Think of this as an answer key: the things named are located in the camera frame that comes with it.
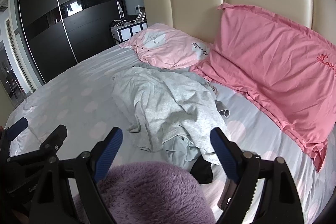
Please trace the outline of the light grey sweatshirt black collar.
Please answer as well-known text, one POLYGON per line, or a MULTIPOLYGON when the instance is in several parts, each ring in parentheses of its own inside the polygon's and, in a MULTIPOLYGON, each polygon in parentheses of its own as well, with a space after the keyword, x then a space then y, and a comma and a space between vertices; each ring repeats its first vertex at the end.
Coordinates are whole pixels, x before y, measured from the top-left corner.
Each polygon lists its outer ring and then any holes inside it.
POLYGON ((187 71, 138 66, 115 73, 111 84, 135 146, 165 151, 173 164, 198 155, 219 164, 210 132, 216 127, 229 132, 224 119, 230 111, 205 79, 187 71))

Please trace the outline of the black garment piece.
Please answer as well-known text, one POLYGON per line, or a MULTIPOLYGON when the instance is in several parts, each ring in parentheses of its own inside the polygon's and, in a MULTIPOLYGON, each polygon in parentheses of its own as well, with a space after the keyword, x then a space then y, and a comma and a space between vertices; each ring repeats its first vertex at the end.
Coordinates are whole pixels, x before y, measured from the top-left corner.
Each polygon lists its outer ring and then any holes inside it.
POLYGON ((213 182, 213 171, 211 163, 206 161, 202 155, 200 155, 194 162, 190 174, 200 185, 210 184, 213 182))

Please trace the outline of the purple fleece robe sleeve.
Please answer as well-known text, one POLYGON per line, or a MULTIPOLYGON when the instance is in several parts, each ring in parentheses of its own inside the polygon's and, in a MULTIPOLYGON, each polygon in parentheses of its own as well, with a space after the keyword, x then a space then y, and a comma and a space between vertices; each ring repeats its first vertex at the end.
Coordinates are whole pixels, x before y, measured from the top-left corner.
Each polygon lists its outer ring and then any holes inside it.
POLYGON ((117 223, 215 223, 197 180, 166 162, 111 168, 97 184, 117 223))

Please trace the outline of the grey pink-dotted bed sheet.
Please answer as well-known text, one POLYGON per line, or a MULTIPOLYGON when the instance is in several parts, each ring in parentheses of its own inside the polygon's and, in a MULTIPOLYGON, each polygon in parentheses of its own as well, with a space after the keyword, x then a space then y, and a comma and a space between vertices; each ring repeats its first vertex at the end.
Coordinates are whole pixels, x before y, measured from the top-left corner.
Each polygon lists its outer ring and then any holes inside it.
MULTIPOLYGON (((123 143, 113 162, 122 165, 140 161, 168 161, 166 152, 147 152, 135 147, 127 131, 128 119, 112 99, 111 77, 138 63, 137 55, 118 46, 105 50, 68 69, 25 99, 9 116, 7 126, 21 118, 25 129, 10 146, 10 155, 35 151, 59 125, 67 128, 67 138, 58 152, 71 159, 89 151, 113 127, 123 130, 123 143)), ((301 200, 306 223, 323 211, 335 188, 335 135, 328 137, 323 169, 317 171, 311 158, 258 108, 235 91, 216 85, 218 99, 230 110, 225 123, 232 140, 263 159, 285 159, 301 200)))

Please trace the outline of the dark pink embroidered pillow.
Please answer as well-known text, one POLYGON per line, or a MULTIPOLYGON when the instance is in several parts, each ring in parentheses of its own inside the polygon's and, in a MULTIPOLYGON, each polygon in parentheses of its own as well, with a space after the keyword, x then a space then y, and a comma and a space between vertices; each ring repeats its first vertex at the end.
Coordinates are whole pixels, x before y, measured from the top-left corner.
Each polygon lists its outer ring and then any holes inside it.
POLYGON ((335 124, 335 45, 258 6, 219 9, 210 53, 191 71, 242 94, 321 170, 335 124))

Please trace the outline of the light pink cloud pillow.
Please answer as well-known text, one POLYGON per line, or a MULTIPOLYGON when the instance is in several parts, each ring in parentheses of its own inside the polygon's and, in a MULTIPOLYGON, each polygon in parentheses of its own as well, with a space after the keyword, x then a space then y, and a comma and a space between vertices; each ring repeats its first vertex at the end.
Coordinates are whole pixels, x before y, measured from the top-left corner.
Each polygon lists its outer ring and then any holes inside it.
POLYGON ((182 69, 199 63, 210 53, 211 43, 156 23, 133 35, 120 47, 134 50, 140 61, 163 69, 182 69))

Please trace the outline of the white black bedside cabinet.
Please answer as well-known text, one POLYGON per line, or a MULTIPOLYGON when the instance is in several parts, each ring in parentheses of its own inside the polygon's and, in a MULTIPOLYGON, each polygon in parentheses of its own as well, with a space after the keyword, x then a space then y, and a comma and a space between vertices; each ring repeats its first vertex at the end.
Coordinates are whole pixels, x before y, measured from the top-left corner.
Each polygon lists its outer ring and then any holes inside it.
POLYGON ((147 21, 132 20, 129 22, 121 22, 110 28, 112 38, 116 40, 116 43, 122 43, 129 40, 132 36, 138 32, 147 28, 147 21))

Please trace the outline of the black sliding wardrobe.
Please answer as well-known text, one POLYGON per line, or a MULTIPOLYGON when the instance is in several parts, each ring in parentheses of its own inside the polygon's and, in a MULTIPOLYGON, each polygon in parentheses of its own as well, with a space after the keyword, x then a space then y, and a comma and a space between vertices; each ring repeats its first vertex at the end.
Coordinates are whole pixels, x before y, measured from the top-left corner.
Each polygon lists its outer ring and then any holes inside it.
POLYGON ((126 15, 124 0, 17 0, 25 46, 47 83, 115 45, 111 27, 126 15))

